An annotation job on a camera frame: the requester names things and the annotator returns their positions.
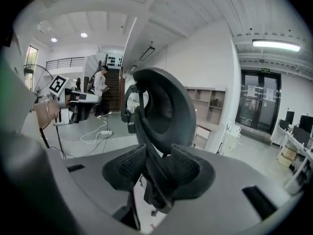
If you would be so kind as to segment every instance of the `window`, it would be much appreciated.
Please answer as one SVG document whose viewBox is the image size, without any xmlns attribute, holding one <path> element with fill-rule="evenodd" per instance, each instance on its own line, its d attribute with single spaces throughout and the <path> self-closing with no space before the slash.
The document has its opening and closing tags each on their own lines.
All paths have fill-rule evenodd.
<svg viewBox="0 0 313 235">
<path fill-rule="evenodd" d="M 26 61 L 24 67 L 25 85 L 32 91 L 33 90 L 33 74 L 36 65 L 38 50 L 32 46 L 28 47 L 26 54 Z"/>
</svg>

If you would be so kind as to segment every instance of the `double door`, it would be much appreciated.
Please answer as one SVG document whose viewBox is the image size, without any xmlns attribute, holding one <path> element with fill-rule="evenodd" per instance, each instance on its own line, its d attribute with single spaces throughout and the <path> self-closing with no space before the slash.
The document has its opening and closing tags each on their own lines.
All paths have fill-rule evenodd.
<svg viewBox="0 0 313 235">
<path fill-rule="evenodd" d="M 280 103 L 280 75 L 242 71 L 236 122 L 272 134 Z"/>
</svg>

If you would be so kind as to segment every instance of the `black rectangular hole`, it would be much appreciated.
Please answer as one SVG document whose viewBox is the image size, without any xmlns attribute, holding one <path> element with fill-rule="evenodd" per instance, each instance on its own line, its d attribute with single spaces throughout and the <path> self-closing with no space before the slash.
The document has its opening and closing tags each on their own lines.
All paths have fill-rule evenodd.
<svg viewBox="0 0 313 235">
<path fill-rule="evenodd" d="M 67 167 L 67 170 L 69 172 L 73 172 L 73 171 L 77 171 L 77 170 L 80 170 L 83 168 L 85 168 L 85 167 L 82 164 L 78 164 L 78 165 L 76 164 L 76 165 L 72 165 L 72 166 Z"/>
<path fill-rule="evenodd" d="M 263 220 L 277 211 L 277 208 L 256 186 L 246 187 L 242 191 Z"/>
</svg>

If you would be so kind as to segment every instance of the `white jacket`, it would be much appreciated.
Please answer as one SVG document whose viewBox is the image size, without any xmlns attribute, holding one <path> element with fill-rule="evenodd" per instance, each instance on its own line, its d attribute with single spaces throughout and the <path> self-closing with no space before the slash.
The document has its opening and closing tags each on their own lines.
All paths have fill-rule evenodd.
<svg viewBox="0 0 313 235">
<path fill-rule="evenodd" d="M 102 74 L 102 72 L 101 71 L 97 72 L 96 75 L 94 76 L 93 82 L 95 95 L 102 96 L 102 91 L 106 88 L 105 82 L 106 78 Z"/>
</svg>

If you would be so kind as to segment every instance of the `staircase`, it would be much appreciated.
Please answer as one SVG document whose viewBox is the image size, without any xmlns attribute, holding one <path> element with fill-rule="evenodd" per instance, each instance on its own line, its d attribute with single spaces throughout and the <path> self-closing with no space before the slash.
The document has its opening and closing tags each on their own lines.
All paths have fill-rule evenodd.
<svg viewBox="0 0 313 235">
<path fill-rule="evenodd" d="M 109 87 L 109 91 L 105 92 L 104 98 L 109 104 L 110 111 L 120 111 L 120 94 L 119 94 L 119 69 L 110 69 L 105 75 L 106 85 Z"/>
</svg>

